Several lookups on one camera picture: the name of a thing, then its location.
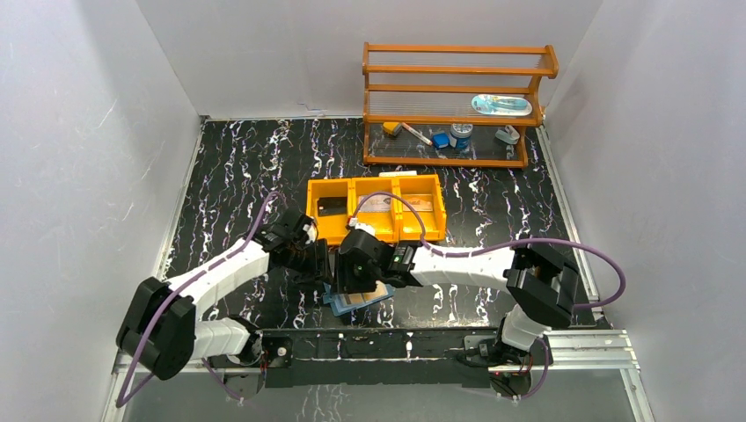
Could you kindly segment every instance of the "card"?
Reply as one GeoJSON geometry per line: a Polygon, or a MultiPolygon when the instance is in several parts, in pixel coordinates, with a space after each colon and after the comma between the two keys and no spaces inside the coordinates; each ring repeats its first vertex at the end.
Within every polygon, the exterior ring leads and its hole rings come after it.
{"type": "Polygon", "coordinates": [[[346,215],[347,198],[343,196],[319,198],[317,207],[319,217],[326,217],[328,215],[346,215]]]}
{"type": "MultiPolygon", "coordinates": [[[[360,201],[362,201],[363,198],[365,198],[368,195],[361,195],[357,197],[357,203],[360,204],[360,201]]],[[[389,198],[388,196],[378,195],[371,197],[369,200],[366,200],[364,204],[362,204],[362,208],[360,208],[361,213],[388,213],[391,211],[391,201],[393,199],[389,198]]]]}
{"type": "MultiPolygon", "coordinates": [[[[425,212],[433,210],[433,195],[429,193],[413,193],[409,195],[401,195],[402,199],[412,204],[415,211],[425,212]]],[[[409,208],[404,207],[404,211],[411,213],[409,208]]]]}

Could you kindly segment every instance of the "wire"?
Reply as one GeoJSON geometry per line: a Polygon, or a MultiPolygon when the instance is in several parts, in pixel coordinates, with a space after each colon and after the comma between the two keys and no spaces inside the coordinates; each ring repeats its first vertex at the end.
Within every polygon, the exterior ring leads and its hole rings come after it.
{"type": "Polygon", "coordinates": [[[426,232],[426,230],[425,230],[425,222],[422,221],[422,217],[420,217],[420,214],[417,212],[417,210],[414,209],[414,207],[412,206],[412,204],[410,204],[409,202],[407,202],[404,198],[401,198],[398,195],[395,195],[393,193],[379,191],[379,192],[373,192],[373,193],[367,195],[365,198],[363,198],[357,204],[357,208],[352,213],[352,217],[351,218],[355,218],[357,216],[357,213],[360,212],[360,208],[362,207],[362,205],[367,200],[369,200],[371,197],[376,196],[376,195],[388,196],[390,198],[398,200],[405,207],[409,208],[409,210],[412,211],[412,214],[414,214],[414,218],[416,218],[417,222],[420,224],[420,228],[422,229],[422,232],[420,233],[420,242],[422,243],[422,245],[424,247],[426,247],[432,253],[434,253],[435,255],[438,255],[440,257],[444,257],[444,258],[469,258],[469,257],[476,257],[478,255],[483,255],[485,253],[489,253],[489,252],[492,252],[492,251],[497,251],[499,249],[516,248],[516,247],[519,247],[519,246],[525,246],[527,244],[558,244],[558,245],[561,245],[561,246],[569,246],[571,248],[580,249],[580,250],[583,250],[583,251],[586,251],[586,252],[590,252],[590,253],[596,255],[597,257],[599,257],[600,259],[603,259],[604,261],[606,261],[607,264],[609,264],[614,269],[614,271],[617,272],[617,275],[619,276],[619,288],[617,289],[617,292],[614,295],[611,295],[608,298],[606,298],[606,299],[604,299],[604,300],[602,300],[600,302],[596,302],[596,303],[580,303],[580,304],[574,305],[574,309],[592,309],[592,308],[597,308],[597,307],[608,305],[609,303],[612,303],[612,302],[616,301],[625,292],[625,290],[626,290],[626,287],[627,287],[627,278],[625,276],[625,272],[622,270],[622,267],[619,266],[619,264],[617,264],[613,259],[611,259],[611,257],[609,257],[608,255],[606,255],[605,253],[599,251],[598,249],[596,249],[596,248],[594,248],[592,246],[587,246],[585,244],[578,244],[576,242],[571,242],[569,240],[554,239],[554,238],[549,238],[549,237],[533,237],[533,238],[530,238],[530,239],[511,240],[509,242],[504,242],[504,243],[501,243],[501,244],[495,244],[495,245],[492,245],[492,246],[487,246],[486,248],[477,249],[476,251],[471,251],[471,252],[444,252],[444,251],[441,251],[441,250],[435,248],[427,240],[425,240],[425,232],[426,232]]]}
{"type": "Polygon", "coordinates": [[[535,395],[538,389],[541,388],[542,384],[544,384],[544,380],[546,380],[546,374],[549,372],[549,346],[546,345],[546,342],[544,342],[543,338],[537,337],[537,342],[539,342],[544,348],[544,371],[542,371],[541,378],[538,379],[537,384],[531,390],[529,390],[528,393],[519,396],[519,399],[529,398],[535,395]]]}
{"type": "Polygon", "coordinates": [[[231,396],[232,398],[238,400],[239,402],[243,402],[244,401],[244,398],[241,397],[240,394],[238,394],[236,391],[233,391],[232,389],[230,389],[230,387],[228,387],[228,385],[225,382],[223,382],[223,380],[220,378],[220,375],[218,375],[217,372],[215,372],[215,370],[209,365],[209,362],[208,362],[207,359],[202,358],[202,365],[204,365],[205,368],[208,370],[208,372],[210,372],[210,374],[212,375],[212,377],[215,378],[215,381],[218,384],[220,384],[221,387],[223,387],[223,389],[228,394],[228,396],[231,396]]]}
{"type": "Polygon", "coordinates": [[[256,220],[254,220],[253,225],[251,229],[249,230],[249,234],[246,236],[246,239],[244,240],[244,244],[239,246],[235,251],[229,253],[226,258],[222,258],[217,260],[215,263],[210,265],[208,267],[208,270],[202,270],[198,272],[197,274],[193,275],[189,280],[187,280],[184,284],[179,286],[176,290],[172,291],[168,297],[165,298],[163,303],[158,307],[156,312],[153,314],[153,317],[148,322],[148,326],[145,327],[145,331],[143,331],[143,335],[140,338],[140,343],[137,344],[137,348],[135,349],[135,354],[132,356],[132,362],[129,364],[129,368],[127,369],[127,374],[124,377],[124,384],[121,386],[121,389],[119,391],[119,395],[117,396],[116,400],[116,407],[121,408],[123,405],[127,404],[129,400],[132,399],[132,397],[137,394],[137,392],[140,391],[140,389],[153,378],[153,374],[150,374],[146,376],[139,384],[137,384],[136,387],[132,389],[132,391],[127,394],[127,389],[129,388],[130,384],[132,383],[132,378],[135,376],[135,368],[137,367],[137,363],[140,361],[140,358],[143,356],[143,351],[145,350],[145,344],[148,342],[148,338],[150,337],[150,334],[153,332],[153,329],[156,327],[156,323],[158,319],[164,314],[168,306],[173,302],[174,299],[176,299],[179,294],[184,291],[187,287],[194,284],[197,280],[199,280],[202,276],[204,276],[208,271],[215,270],[218,266],[226,262],[228,259],[235,257],[239,253],[241,253],[244,249],[246,249],[246,246],[249,245],[249,243],[252,241],[252,238],[254,237],[254,234],[256,233],[256,230],[259,229],[259,226],[261,225],[261,220],[264,217],[264,213],[267,210],[267,206],[269,205],[269,202],[273,200],[275,197],[278,196],[279,193],[277,192],[270,192],[269,195],[264,199],[264,202],[261,204],[261,208],[259,210],[259,213],[257,214],[256,220]]]}

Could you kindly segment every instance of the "white object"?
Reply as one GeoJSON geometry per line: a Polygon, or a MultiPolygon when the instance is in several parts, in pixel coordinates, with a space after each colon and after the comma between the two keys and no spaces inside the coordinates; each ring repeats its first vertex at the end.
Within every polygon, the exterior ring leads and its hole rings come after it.
{"type": "Polygon", "coordinates": [[[537,337],[550,331],[552,328],[537,323],[529,318],[520,305],[513,307],[513,310],[505,316],[505,323],[502,326],[503,343],[513,346],[517,349],[528,351],[534,344],[537,337]]]}
{"type": "Polygon", "coordinates": [[[380,173],[378,173],[378,177],[380,178],[396,178],[398,176],[417,176],[417,171],[381,171],[380,173]]]}
{"type": "Polygon", "coordinates": [[[533,111],[526,98],[508,95],[479,94],[472,98],[472,108],[477,113],[496,117],[522,117],[533,111]]]}
{"type": "Polygon", "coordinates": [[[176,290],[192,278],[195,274],[205,272],[199,281],[181,292],[181,296],[192,296],[194,306],[197,308],[197,318],[200,318],[220,299],[228,293],[236,290],[248,280],[267,272],[269,267],[269,254],[264,252],[260,244],[249,242],[243,251],[232,258],[228,258],[244,244],[244,239],[239,239],[233,246],[210,261],[196,267],[188,273],[181,274],[167,280],[171,290],[176,290]],[[218,261],[225,260],[219,266],[218,261]]]}
{"type": "Polygon", "coordinates": [[[249,331],[230,318],[200,321],[194,327],[192,359],[239,354],[249,339],[249,331]]]}
{"type": "Polygon", "coordinates": [[[505,142],[508,145],[516,145],[521,134],[518,133],[515,127],[507,125],[506,127],[497,129],[494,137],[505,142]]]}
{"type": "MultiPolygon", "coordinates": [[[[437,248],[447,252],[476,251],[478,248],[437,248]]],[[[412,258],[414,269],[411,275],[422,286],[434,284],[461,284],[477,287],[505,288],[508,282],[503,271],[513,264],[514,252],[499,249],[471,258],[444,258],[427,248],[418,248],[412,258]]]]}
{"type": "Polygon", "coordinates": [[[433,146],[433,142],[430,141],[425,135],[423,135],[422,132],[418,131],[417,129],[415,129],[415,128],[409,126],[409,125],[407,125],[405,122],[402,122],[401,126],[403,126],[404,129],[408,130],[412,135],[417,136],[418,138],[420,138],[420,141],[425,142],[426,145],[428,145],[430,147],[433,146]]]}

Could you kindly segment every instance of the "blue block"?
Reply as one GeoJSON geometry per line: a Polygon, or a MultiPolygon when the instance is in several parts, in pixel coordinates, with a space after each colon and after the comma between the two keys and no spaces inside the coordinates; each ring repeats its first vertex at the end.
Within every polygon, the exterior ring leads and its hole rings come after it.
{"type": "Polygon", "coordinates": [[[435,149],[443,149],[450,145],[450,138],[443,131],[434,133],[431,139],[435,149]]]}

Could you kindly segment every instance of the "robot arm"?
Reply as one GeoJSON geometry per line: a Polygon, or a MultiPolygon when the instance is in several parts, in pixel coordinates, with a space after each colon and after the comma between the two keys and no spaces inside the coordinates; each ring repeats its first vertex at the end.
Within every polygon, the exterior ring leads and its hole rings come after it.
{"type": "Polygon", "coordinates": [[[286,211],[277,222],[260,227],[250,242],[241,239],[188,273],[165,282],[155,278],[143,281],[121,325],[117,346],[134,355],[156,309],[178,288],[191,283],[157,320],[140,363],[166,380],[191,359],[229,355],[255,362],[263,353],[258,327],[240,316],[217,321],[201,321],[201,317],[228,293],[276,267],[297,272],[296,282],[329,283],[334,293],[372,292],[379,281],[394,287],[453,283],[498,288],[511,294],[517,305],[503,318],[497,339],[479,346],[488,362],[524,356],[542,333],[570,325],[578,269],[547,245],[444,258],[419,242],[392,246],[370,232],[350,230],[336,251],[332,276],[326,240],[316,240],[312,219],[298,211],[286,211]]]}
{"type": "MultiPolygon", "coordinates": [[[[470,252],[476,248],[438,248],[470,252]]],[[[377,280],[394,287],[440,283],[498,288],[517,305],[501,322],[498,338],[479,351],[492,361],[525,355],[537,337],[551,328],[567,328],[573,319],[575,290],[580,279],[575,263],[546,244],[497,250],[469,258],[445,258],[419,242],[390,246],[369,228],[353,229],[336,257],[334,291],[372,291],[377,280]]]]}
{"type": "Polygon", "coordinates": [[[191,359],[236,355],[243,361],[256,361],[262,353],[258,327],[240,316],[217,321],[201,321],[201,316],[248,280],[278,266],[298,272],[296,282],[331,279],[326,240],[316,241],[310,217],[286,211],[277,222],[260,227],[253,240],[239,239],[227,251],[188,273],[165,282],[152,277],[143,281],[122,322],[117,346],[134,355],[156,309],[172,292],[191,283],[158,319],[140,363],[159,379],[167,380],[191,359]]]}

